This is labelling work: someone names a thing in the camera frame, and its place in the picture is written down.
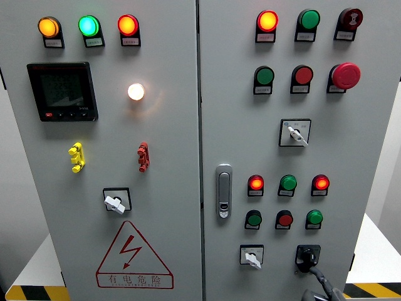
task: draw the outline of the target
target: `red terminal block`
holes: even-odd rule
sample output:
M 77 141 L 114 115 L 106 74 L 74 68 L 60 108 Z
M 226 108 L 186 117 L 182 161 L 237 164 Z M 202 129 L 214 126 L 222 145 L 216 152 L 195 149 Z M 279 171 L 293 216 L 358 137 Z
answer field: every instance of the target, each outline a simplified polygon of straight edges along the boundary
M 149 168 L 150 159 L 149 159 L 149 147 L 148 144 L 143 141 L 138 148 L 138 155 L 139 160 L 138 163 L 140 164 L 139 171 L 145 172 Z

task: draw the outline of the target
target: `yellow terminal block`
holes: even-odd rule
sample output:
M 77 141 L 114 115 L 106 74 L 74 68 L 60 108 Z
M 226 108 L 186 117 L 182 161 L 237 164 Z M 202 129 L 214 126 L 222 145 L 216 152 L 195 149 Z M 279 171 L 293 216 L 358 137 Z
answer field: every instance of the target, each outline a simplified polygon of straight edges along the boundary
M 81 171 L 82 167 L 85 166 L 85 157 L 83 156 L 82 144 L 77 142 L 68 150 L 68 153 L 72 156 L 71 163 L 74 164 L 72 170 L 76 174 L 77 172 Z

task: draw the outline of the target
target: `red indicator light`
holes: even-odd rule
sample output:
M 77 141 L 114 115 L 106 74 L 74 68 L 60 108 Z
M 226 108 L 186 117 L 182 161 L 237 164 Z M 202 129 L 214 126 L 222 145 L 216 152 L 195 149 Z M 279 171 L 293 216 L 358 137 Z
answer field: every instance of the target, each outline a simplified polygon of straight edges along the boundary
M 118 19 L 117 26 L 121 34 L 124 36 L 131 36 L 138 31 L 139 22 L 136 17 L 131 14 L 124 14 Z
M 282 217 L 280 217 L 280 219 L 278 220 L 278 223 L 281 226 L 287 227 L 290 224 L 292 224 L 294 221 L 293 217 L 291 215 L 283 215 Z
M 274 11 L 262 11 L 258 16 L 258 27 L 270 32 L 276 29 L 278 25 L 278 15 Z
M 326 190 L 330 185 L 330 181 L 325 175 L 320 174 L 313 179 L 313 185 L 317 190 Z
M 312 80 L 312 78 L 313 78 L 312 69 L 308 67 L 301 67 L 295 73 L 295 80 L 301 85 L 309 83 Z
M 340 22 L 347 30 L 356 30 L 361 25 L 363 14 L 360 9 L 347 8 L 340 14 Z
M 249 179 L 249 186 L 253 190 L 260 190 L 263 188 L 263 178 L 261 176 L 252 176 Z
M 356 64 L 350 62 L 338 65 L 331 75 L 335 86 L 344 90 L 355 87 L 360 78 L 361 70 Z

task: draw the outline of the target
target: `white light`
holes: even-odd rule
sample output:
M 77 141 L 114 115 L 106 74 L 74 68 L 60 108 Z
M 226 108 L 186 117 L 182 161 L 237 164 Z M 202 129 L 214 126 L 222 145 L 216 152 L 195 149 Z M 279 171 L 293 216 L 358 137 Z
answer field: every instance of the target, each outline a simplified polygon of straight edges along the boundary
M 128 88 L 128 96 L 133 100 L 141 100 L 145 95 L 145 88 L 140 83 L 133 83 Z

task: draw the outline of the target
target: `green indicator light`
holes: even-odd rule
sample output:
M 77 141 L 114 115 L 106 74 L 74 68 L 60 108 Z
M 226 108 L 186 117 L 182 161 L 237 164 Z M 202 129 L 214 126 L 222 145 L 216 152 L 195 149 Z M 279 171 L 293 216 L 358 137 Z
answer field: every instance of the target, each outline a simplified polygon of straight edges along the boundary
M 306 11 L 301 17 L 301 25 L 306 29 L 312 29 L 319 25 L 320 15 L 317 11 Z
M 296 187 L 296 179 L 292 175 L 287 175 L 281 178 L 280 185 L 285 190 L 293 190 Z
M 248 223 L 251 226 L 258 226 L 258 225 L 260 225 L 262 223 L 262 218 L 259 215 L 251 215 L 248 218 Z
M 273 78 L 274 78 L 273 71 L 267 68 L 260 69 L 258 74 L 256 75 L 256 80 L 262 85 L 267 85 L 271 83 Z
M 94 36 L 99 32 L 99 22 L 93 16 L 84 16 L 78 22 L 78 27 L 84 36 Z
M 308 213 L 306 219 L 311 224 L 320 224 L 323 221 L 323 215 L 319 210 L 312 210 L 311 212 Z

